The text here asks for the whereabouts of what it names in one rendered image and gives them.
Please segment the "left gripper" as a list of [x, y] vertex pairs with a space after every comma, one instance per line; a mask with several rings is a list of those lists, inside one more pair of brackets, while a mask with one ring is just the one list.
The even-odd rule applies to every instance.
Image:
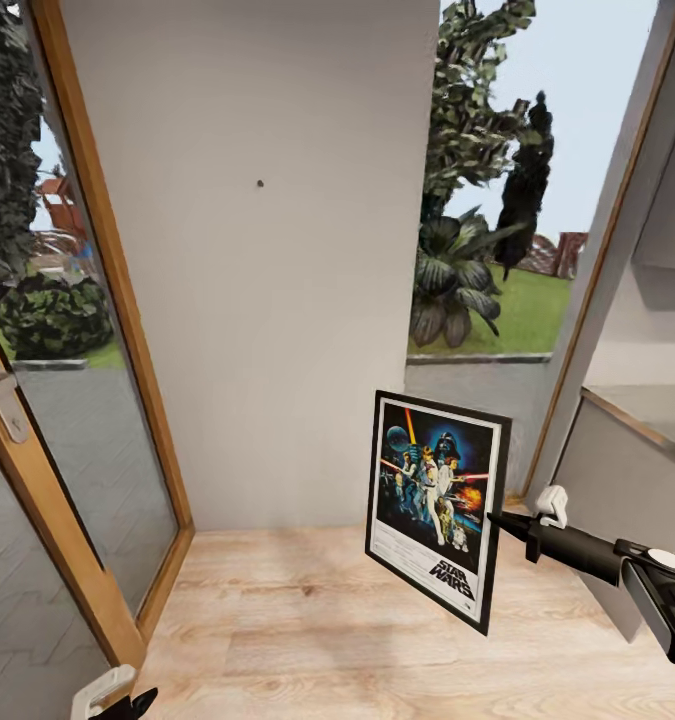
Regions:
[[157, 687], [142, 693], [135, 699], [130, 699], [130, 695], [127, 695], [101, 712], [101, 714], [92, 716], [89, 720], [138, 720], [146, 714], [157, 696]]

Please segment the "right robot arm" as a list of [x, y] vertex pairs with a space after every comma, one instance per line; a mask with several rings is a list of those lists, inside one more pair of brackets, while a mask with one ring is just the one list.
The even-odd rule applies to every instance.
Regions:
[[646, 624], [675, 664], [675, 555], [633, 541], [615, 543], [567, 525], [568, 495], [560, 485], [545, 487], [536, 501], [537, 517], [502, 512], [487, 518], [526, 543], [525, 558], [541, 554], [619, 587], [622, 577]]

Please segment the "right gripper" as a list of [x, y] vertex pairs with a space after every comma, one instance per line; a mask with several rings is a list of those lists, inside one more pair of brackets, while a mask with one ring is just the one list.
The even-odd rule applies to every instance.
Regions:
[[525, 558], [534, 564], [541, 554], [587, 573], [587, 556], [592, 534], [570, 527], [564, 529], [549, 524], [541, 525], [544, 513], [537, 517], [502, 512], [502, 516], [488, 513], [487, 518], [526, 543]]

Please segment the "poster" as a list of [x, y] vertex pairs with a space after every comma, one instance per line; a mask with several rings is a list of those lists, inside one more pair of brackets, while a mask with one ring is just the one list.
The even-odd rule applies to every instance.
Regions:
[[512, 418], [375, 392], [364, 553], [487, 637]]

